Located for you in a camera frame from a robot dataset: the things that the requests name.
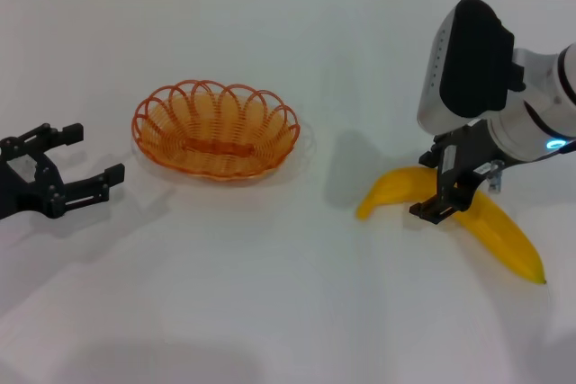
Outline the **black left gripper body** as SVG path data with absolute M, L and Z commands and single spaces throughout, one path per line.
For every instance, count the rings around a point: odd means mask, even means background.
M 40 135 L 1 140 L 1 219 L 25 211 L 49 219 L 65 214 L 64 183 L 46 155 L 51 148 Z

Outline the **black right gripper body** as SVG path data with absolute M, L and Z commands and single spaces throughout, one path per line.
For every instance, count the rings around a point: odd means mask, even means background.
M 487 121 L 478 121 L 435 136 L 440 151 L 437 192 L 447 196 L 456 188 L 475 191 L 491 174 L 509 166 L 509 156 L 494 142 Z

